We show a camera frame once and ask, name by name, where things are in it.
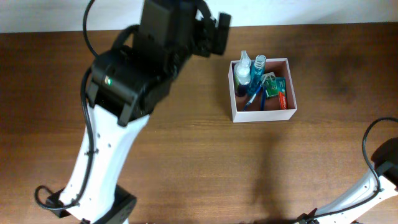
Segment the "purple foam soap pump bottle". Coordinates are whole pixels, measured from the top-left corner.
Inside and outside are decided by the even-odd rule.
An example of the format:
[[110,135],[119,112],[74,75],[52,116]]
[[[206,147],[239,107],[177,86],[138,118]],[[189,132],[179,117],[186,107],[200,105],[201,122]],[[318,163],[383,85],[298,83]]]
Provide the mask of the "purple foam soap pump bottle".
[[241,58],[234,66],[234,88],[238,97],[243,97],[251,82],[251,59],[245,50],[241,51]]

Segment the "blue white toothbrush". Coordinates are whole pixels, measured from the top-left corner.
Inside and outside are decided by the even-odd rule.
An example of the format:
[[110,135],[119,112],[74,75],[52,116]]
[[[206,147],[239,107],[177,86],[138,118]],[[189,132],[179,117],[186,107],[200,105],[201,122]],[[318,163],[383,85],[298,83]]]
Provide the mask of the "blue white toothbrush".
[[255,93],[250,97],[249,101],[244,105],[243,111],[246,111],[248,106],[254,102],[254,100],[256,99],[256,96],[259,94],[260,91],[262,92],[261,82],[260,82],[257,90],[255,91]]

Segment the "green Dettol soap box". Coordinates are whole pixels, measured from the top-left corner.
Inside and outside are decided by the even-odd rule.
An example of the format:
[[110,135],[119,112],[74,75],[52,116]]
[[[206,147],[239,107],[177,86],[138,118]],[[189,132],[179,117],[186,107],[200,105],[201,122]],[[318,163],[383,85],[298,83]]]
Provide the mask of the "green Dettol soap box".
[[277,77],[274,72],[262,76],[261,86],[265,88],[266,98],[273,98],[279,93],[286,95],[286,82],[284,77]]

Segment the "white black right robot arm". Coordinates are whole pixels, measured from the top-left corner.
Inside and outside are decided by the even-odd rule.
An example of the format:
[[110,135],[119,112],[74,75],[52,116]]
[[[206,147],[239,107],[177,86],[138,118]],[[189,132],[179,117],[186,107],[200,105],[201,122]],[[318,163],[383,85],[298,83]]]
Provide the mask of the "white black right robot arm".
[[397,195],[397,138],[381,144],[371,156],[376,180],[369,170],[352,188],[336,200],[309,214],[302,214],[296,223],[354,223],[357,218],[386,199]]

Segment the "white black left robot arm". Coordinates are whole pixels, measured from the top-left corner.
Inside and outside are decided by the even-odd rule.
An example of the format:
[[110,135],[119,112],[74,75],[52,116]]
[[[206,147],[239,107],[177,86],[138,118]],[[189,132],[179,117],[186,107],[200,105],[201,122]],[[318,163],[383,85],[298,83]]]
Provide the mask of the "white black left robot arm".
[[118,184],[129,151],[193,55],[226,50],[231,16],[205,1],[145,1],[141,21],[96,54],[80,86],[85,133],[68,184],[38,205],[80,223],[127,223],[137,199]]

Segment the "blue disposable razor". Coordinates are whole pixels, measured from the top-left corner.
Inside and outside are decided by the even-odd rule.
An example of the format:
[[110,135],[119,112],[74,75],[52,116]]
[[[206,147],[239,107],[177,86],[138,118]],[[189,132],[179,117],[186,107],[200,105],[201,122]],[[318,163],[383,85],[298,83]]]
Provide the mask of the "blue disposable razor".
[[261,98],[261,111],[264,111],[265,108],[265,102],[266,102],[266,98],[267,98],[267,94],[266,94],[266,80],[270,78],[270,79],[275,79],[275,74],[274,72],[270,72],[270,73],[266,73],[262,76],[262,81],[261,81],[261,88],[262,88],[262,98]]

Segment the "teal Listerine mouthwash bottle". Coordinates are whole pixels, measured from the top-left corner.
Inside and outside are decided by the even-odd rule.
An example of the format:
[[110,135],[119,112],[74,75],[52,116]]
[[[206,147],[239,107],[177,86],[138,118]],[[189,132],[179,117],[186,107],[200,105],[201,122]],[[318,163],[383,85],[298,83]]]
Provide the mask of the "teal Listerine mouthwash bottle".
[[259,83],[261,81],[261,77],[264,74],[265,66],[266,66],[266,56],[258,55],[252,64],[251,68],[251,82],[247,89],[248,96],[252,96],[255,94]]

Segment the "green toothpaste tube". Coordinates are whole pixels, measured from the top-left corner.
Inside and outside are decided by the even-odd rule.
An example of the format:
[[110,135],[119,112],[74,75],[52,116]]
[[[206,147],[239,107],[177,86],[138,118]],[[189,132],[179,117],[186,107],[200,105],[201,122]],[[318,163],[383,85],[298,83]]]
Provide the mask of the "green toothpaste tube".
[[276,78],[277,92],[279,97],[279,104],[282,110],[287,109],[287,97],[286,97],[286,83],[285,78]]

